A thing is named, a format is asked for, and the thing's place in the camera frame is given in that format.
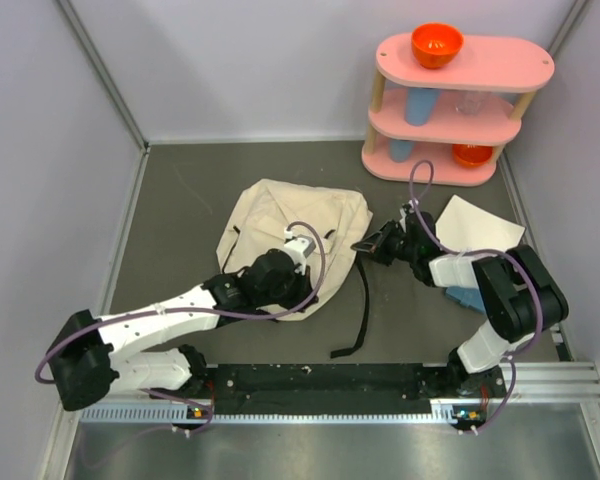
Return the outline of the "cream canvas student backpack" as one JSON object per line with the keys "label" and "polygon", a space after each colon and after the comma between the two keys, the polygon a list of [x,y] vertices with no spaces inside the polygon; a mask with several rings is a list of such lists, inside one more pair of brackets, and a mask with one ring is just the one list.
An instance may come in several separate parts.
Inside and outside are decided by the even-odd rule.
{"label": "cream canvas student backpack", "polygon": [[303,321],[338,293],[354,265],[356,253],[351,246],[363,239],[372,218],[358,191],[262,179],[244,190],[235,204],[216,249],[218,263],[223,272],[236,272],[266,251],[281,248],[289,224],[309,224],[319,234],[325,253],[321,256],[314,250],[308,259],[312,284],[325,269],[318,302],[282,318]]}

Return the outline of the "small blue notebook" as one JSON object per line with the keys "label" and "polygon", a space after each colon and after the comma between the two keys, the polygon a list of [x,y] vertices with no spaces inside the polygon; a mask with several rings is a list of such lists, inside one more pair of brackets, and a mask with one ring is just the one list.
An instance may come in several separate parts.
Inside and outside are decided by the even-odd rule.
{"label": "small blue notebook", "polygon": [[481,314],[486,313],[483,298],[479,289],[457,286],[448,287],[445,289],[445,296],[462,307],[469,308]]}

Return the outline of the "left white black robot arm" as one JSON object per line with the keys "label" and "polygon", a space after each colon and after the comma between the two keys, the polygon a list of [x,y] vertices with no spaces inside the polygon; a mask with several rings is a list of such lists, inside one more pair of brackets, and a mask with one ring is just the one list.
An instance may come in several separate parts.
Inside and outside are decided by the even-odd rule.
{"label": "left white black robot arm", "polygon": [[304,253],[271,249],[252,265],[218,274],[166,301],[95,318],[88,310],[69,317],[44,358],[64,410],[83,410],[107,395],[158,388],[196,396],[206,387],[202,355],[182,346],[155,352],[178,337],[245,320],[270,320],[315,303]]}

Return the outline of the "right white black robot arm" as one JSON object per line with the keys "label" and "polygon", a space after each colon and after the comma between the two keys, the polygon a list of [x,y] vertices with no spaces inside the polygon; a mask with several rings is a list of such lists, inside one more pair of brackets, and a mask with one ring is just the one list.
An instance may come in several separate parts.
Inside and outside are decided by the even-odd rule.
{"label": "right white black robot arm", "polygon": [[472,394],[503,358],[569,314],[564,293],[532,247],[456,252],[437,238],[435,222],[426,212],[388,221],[352,249],[386,266],[406,262],[415,279],[428,287],[479,291],[486,321],[450,352],[438,383],[439,389],[461,396]]}

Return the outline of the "white square notebook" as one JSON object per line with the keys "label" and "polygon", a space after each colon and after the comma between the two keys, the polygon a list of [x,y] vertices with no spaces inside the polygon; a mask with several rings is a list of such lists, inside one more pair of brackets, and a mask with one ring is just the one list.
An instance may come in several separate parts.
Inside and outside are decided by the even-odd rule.
{"label": "white square notebook", "polygon": [[453,251],[506,251],[516,247],[525,228],[454,195],[436,220],[436,235]]}

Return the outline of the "blue cup on bottom shelf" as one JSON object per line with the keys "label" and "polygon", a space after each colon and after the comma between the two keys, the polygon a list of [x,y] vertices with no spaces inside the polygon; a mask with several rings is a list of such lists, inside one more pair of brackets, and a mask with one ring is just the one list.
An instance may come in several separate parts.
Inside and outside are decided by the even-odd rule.
{"label": "blue cup on bottom shelf", "polygon": [[410,157],[414,142],[410,140],[390,139],[388,145],[390,159],[395,163],[403,163]]}

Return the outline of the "blue cup on shelf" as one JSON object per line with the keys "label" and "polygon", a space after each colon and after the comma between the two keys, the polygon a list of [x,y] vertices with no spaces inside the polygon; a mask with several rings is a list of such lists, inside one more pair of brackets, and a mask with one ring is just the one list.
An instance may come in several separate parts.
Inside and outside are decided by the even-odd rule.
{"label": "blue cup on shelf", "polygon": [[390,139],[388,145],[390,159],[395,163],[403,163],[410,157],[414,142],[410,140]]}
{"label": "blue cup on shelf", "polygon": [[406,90],[405,121],[413,126],[425,125],[432,114],[439,97],[434,88],[408,87]]}

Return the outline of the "orange bowl on bottom shelf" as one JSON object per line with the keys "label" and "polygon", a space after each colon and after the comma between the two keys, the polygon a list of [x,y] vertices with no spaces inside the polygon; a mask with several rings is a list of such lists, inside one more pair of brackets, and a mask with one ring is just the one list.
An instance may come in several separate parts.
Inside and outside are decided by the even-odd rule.
{"label": "orange bowl on bottom shelf", "polygon": [[488,164],[494,148],[484,145],[454,144],[452,156],[454,161],[466,168],[477,168]]}

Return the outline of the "orange bowl on shelf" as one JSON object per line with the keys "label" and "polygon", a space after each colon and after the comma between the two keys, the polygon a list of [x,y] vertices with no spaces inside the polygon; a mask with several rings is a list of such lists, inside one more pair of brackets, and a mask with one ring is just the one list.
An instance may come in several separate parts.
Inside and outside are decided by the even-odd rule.
{"label": "orange bowl on shelf", "polygon": [[426,69],[449,64],[464,46],[464,36],[444,23],[426,23],[411,33],[411,49],[416,61]]}
{"label": "orange bowl on shelf", "polygon": [[477,168],[488,164],[494,148],[484,145],[454,144],[452,156],[454,161],[466,168]]}

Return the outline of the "blue cup on middle shelf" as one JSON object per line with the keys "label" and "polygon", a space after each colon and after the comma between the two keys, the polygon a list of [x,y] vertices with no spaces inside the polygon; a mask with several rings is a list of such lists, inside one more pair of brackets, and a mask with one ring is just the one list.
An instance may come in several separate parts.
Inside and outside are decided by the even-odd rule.
{"label": "blue cup on middle shelf", "polygon": [[406,90],[405,121],[413,126],[425,125],[432,114],[439,97],[434,88],[408,87]]}

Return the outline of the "pink three-tier shelf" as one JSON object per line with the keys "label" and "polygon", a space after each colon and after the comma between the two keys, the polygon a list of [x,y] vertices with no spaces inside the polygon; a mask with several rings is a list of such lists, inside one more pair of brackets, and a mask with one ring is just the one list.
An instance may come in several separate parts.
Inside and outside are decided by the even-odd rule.
{"label": "pink three-tier shelf", "polygon": [[[494,175],[499,154],[520,132],[525,111],[554,72],[551,55],[522,38],[467,35],[449,64],[426,69],[412,53],[410,33],[391,36],[376,51],[362,163],[383,180],[482,185]],[[408,87],[439,90],[425,125],[405,121]],[[489,93],[477,115],[456,111],[457,96],[463,91]],[[406,162],[390,159],[390,139],[414,142]],[[493,155],[481,167],[462,167],[453,159],[454,144],[492,146]]]}

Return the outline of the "clear glass on middle shelf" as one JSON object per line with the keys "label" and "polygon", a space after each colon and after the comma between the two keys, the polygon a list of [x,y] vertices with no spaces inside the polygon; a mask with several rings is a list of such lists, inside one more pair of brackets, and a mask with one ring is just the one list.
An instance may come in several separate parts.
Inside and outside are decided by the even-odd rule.
{"label": "clear glass on middle shelf", "polygon": [[463,91],[457,96],[456,111],[463,115],[477,115],[482,110],[488,96],[488,92]]}

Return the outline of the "orange bowl on top shelf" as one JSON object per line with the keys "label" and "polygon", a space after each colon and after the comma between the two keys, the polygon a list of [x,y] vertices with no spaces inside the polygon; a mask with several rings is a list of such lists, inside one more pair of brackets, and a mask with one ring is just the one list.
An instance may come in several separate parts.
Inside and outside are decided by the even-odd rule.
{"label": "orange bowl on top shelf", "polygon": [[411,49],[416,61],[426,69],[449,64],[464,46],[464,36],[444,23],[426,23],[411,33]]}

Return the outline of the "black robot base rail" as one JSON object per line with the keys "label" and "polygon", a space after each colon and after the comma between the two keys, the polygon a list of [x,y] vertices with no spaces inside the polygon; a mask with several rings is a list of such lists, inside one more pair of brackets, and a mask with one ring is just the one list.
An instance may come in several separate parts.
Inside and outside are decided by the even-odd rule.
{"label": "black robot base rail", "polygon": [[457,387],[444,367],[418,363],[220,364],[162,392],[212,399],[220,415],[379,415],[423,413]]}

